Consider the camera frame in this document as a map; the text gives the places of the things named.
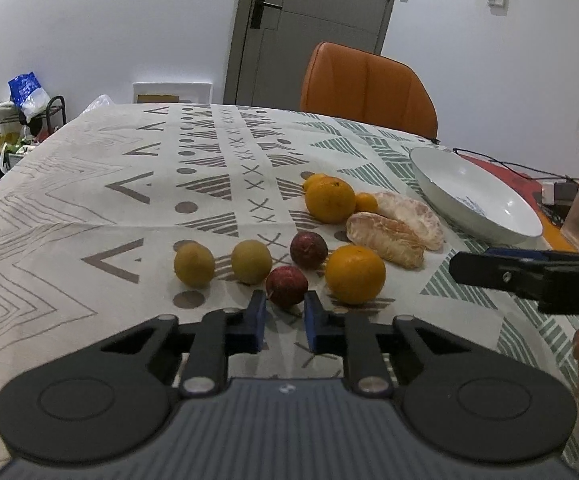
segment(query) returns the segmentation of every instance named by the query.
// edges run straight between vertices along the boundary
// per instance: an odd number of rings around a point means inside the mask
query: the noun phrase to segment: door handle
[[[252,9],[252,23],[250,23],[250,28],[260,28],[260,22],[262,22],[262,13],[265,7],[271,7],[272,9],[281,10],[282,5],[271,4],[265,0],[253,0]]]

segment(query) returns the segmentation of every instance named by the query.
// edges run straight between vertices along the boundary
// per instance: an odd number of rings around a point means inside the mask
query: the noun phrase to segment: yellow fruit
[[[303,190],[304,192],[307,192],[307,190],[309,189],[309,187],[318,182],[320,179],[326,177],[327,175],[324,173],[314,173],[312,176],[308,177],[306,179],[306,181],[303,182]]]
[[[357,193],[356,195],[356,213],[377,213],[378,201],[371,193]]]
[[[183,245],[173,259],[173,270],[185,285],[203,288],[214,277],[216,263],[209,249],[196,242]]]
[[[314,182],[305,193],[311,215],[324,224],[345,222],[356,208],[356,195],[344,180],[326,176]]]
[[[346,245],[333,251],[325,267],[325,281],[343,303],[373,300],[385,284],[384,261],[371,249]]]
[[[271,254],[258,240],[240,242],[232,251],[232,270],[239,282],[256,285],[271,272]]]

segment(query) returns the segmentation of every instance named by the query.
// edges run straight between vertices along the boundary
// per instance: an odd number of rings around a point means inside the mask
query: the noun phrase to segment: black cable
[[[510,170],[513,174],[518,175],[519,177],[524,178],[525,180],[566,180],[567,182],[573,182],[574,184],[576,184],[579,187],[579,178],[573,178],[573,177],[567,176],[567,175],[552,173],[551,171],[537,170],[536,168],[531,168],[529,166],[523,166],[522,164],[517,164],[515,162],[505,162],[503,160],[498,160],[497,158],[494,158],[491,155],[487,155],[486,153],[473,152],[472,150],[464,150],[463,148],[454,148],[454,149],[452,149],[452,151],[459,156],[460,156],[460,153],[458,153],[458,152],[471,153],[472,155],[482,156],[482,157],[486,158],[487,161],[493,162],[494,164],[499,164],[503,168]],[[517,168],[522,168],[523,170],[534,171],[536,173],[542,173],[544,175],[550,175],[550,176],[539,176],[539,177],[528,176],[524,173],[519,173],[518,171],[516,171],[514,168],[511,168],[510,166],[516,166]]]

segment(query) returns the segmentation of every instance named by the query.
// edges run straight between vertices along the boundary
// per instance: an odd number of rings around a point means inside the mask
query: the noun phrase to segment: orange
[[[324,176],[305,193],[305,205],[324,224],[340,224],[354,213],[356,195],[351,186],[334,176]]]
[[[376,200],[376,197],[371,193],[357,193],[355,211],[356,213],[377,213],[378,201]]]
[[[343,303],[358,305],[373,300],[385,284],[384,261],[371,249],[345,245],[333,251],[325,267],[331,293]]]
[[[314,184],[315,182],[318,182],[320,179],[326,177],[327,175],[324,173],[314,173],[312,176],[308,177],[306,179],[306,181],[303,182],[303,190],[305,192],[307,192],[307,190],[309,189],[309,187]]]

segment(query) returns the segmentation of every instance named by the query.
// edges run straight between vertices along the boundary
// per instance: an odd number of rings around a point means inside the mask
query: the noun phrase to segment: red fruit
[[[327,259],[327,243],[317,233],[298,233],[291,240],[289,254],[304,269],[318,269]]]
[[[303,301],[309,283],[298,267],[284,266],[272,270],[265,281],[267,298],[281,308]]]

